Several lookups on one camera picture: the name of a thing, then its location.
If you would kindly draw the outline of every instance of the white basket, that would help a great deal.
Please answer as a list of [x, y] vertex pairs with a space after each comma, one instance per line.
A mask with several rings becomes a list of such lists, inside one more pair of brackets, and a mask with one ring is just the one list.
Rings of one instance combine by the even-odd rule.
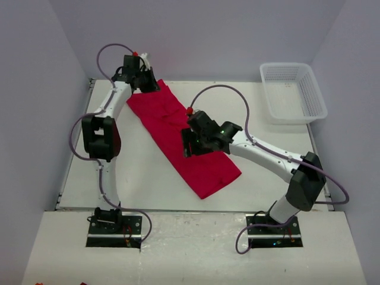
[[307, 124], [326, 118], [326, 105], [309, 65], [262, 64], [260, 73], [272, 123]]

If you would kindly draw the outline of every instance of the white tabletop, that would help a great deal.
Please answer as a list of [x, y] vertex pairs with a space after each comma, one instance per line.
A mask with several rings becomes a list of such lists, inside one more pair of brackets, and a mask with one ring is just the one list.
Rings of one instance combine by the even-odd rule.
[[[299, 213], [302, 248], [235, 252], [242, 213], [152, 213], [142, 250], [86, 248], [89, 212], [46, 212], [23, 285], [365, 285], [342, 212]], [[142, 222], [143, 233], [147, 222]], [[247, 246], [242, 236], [241, 249]]]
[[[172, 93], [189, 106], [204, 87], [216, 82], [167, 81]], [[249, 132], [285, 150], [306, 154], [313, 151], [306, 125], [271, 125], [260, 83], [230, 84], [240, 90], [251, 108]], [[106, 80], [97, 80], [88, 112], [96, 110], [110, 88]], [[243, 126], [245, 106], [232, 90], [214, 88], [205, 92], [194, 109], [202, 109], [219, 124], [231, 121]], [[230, 156], [242, 175], [212, 196], [201, 200], [185, 183], [165, 155], [126, 104], [117, 120], [122, 140], [116, 165], [119, 197], [124, 207], [150, 210], [188, 211], [258, 211], [270, 205], [287, 191], [287, 184], [275, 174], [240, 157]], [[86, 156], [83, 139], [77, 151]], [[73, 158], [61, 198], [61, 208], [94, 208], [98, 203], [98, 184], [92, 163]], [[325, 201], [323, 193], [318, 198]], [[327, 211], [325, 205], [315, 209]]]

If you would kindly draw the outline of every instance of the red cloth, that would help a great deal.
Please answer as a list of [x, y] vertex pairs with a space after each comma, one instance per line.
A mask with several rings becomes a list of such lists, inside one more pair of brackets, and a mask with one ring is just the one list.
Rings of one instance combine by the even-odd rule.
[[186, 183], [204, 199], [242, 173], [221, 151], [184, 158], [181, 129], [189, 128], [186, 109], [163, 80], [158, 84], [160, 91], [134, 94], [127, 103]]

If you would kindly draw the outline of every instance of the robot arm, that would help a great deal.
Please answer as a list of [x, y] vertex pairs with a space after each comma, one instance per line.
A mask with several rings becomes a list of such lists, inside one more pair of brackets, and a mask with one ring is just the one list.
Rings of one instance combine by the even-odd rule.
[[251, 143], [243, 129], [231, 122], [219, 126], [203, 111], [198, 111], [188, 119], [190, 128], [182, 130], [182, 141], [185, 157], [202, 155], [213, 151], [224, 151], [243, 157], [272, 171], [289, 184], [287, 193], [271, 207], [268, 216], [276, 223], [285, 223], [299, 211], [310, 211], [320, 191], [325, 185], [325, 177], [316, 171], [290, 160], [280, 159], [255, 143], [260, 143], [269, 149], [296, 158], [321, 168], [319, 158], [314, 153], [305, 156], [290, 153], [263, 142], [253, 136]]
[[[123, 66], [112, 77], [115, 88], [111, 88], [99, 108], [91, 116], [82, 119], [84, 149], [94, 162], [97, 179], [101, 183], [104, 195], [113, 205], [120, 205], [116, 189], [116, 158], [121, 150], [121, 139], [116, 120], [125, 102], [139, 88], [142, 93], [159, 90], [147, 59], [147, 54], [125, 55]], [[116, 222], [117, 215], [113, 207], [99, 195], [98, 220]]]

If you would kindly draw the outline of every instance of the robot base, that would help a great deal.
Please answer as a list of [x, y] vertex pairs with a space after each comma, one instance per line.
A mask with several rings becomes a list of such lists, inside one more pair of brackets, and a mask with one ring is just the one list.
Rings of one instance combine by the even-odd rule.
[[[247, 226], [250, 224], [267, 224], [267, 216], [247, 215]], [[248, 244], [251, 248], [301, 248], [302, 239], [297, 217], [287, 227], [254, 227], [248, 230]]]
[[118, 223], [88, 218], [86, 247], [88, 248], [139, 248], [141, 247], [141, 216], [122, 216]]

